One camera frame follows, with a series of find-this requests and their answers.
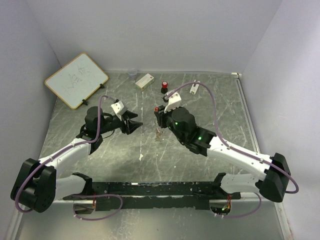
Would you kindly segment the large metal keyring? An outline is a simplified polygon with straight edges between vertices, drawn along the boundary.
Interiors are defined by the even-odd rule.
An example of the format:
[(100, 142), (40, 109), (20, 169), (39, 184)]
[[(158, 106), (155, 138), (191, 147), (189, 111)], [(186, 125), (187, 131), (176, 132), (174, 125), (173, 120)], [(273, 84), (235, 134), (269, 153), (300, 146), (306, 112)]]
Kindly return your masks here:
[(162, 130), (161, 128), (158, 126), (158, 124), (156, 122), (154, 122), (155, 125), (155, 137), (157, 140), (162, 140)]

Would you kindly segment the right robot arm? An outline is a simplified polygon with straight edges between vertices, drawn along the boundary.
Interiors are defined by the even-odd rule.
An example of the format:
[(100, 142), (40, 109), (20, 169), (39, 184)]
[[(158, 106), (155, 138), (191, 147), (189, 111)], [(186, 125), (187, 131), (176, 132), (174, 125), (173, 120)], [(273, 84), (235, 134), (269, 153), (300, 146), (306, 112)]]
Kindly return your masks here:
[(212, 186), (216, 198), (223, 199), (228, 194), (243, 192), (260, 193), (276, 203), (283, 201), (291, 176), (284, 155), (276, 152), (270, 156), (223, 143), (215, 132), (197, 126), (195, 117), (184, 107), (166, 111), (165, 106), (161, 105), (155, 108), (154, 114), (158, 125), (168, 128), (190, 152), (224, 160), (248, 172), (239, 177), (225, 174), (220, 182)]

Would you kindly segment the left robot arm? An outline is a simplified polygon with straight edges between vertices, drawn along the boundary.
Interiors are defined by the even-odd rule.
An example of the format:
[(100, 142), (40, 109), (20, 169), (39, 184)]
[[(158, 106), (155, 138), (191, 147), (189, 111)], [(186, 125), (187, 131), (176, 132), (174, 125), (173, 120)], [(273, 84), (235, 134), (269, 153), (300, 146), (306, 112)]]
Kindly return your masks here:
[(138, 114), (127, 109), (115, 111), (113, 115), (103, 112), (97, 106), (90, 107), (84, 118), (79, 134), (64, 148), (39, 160), (25, 160), (10, 198), (17, 209), (26, 206), (27, 211), (42, 213), (54, 200), (77, 195), (89, 199), (94, 192), (93, 180), (82, 173), (73, 173), (66, 178), (59, 176), (75, 161), (94, 153), (103, 142), (103, 134), (120, 129), (123, 134), (132, 134), (143, 125), (135, 121)]

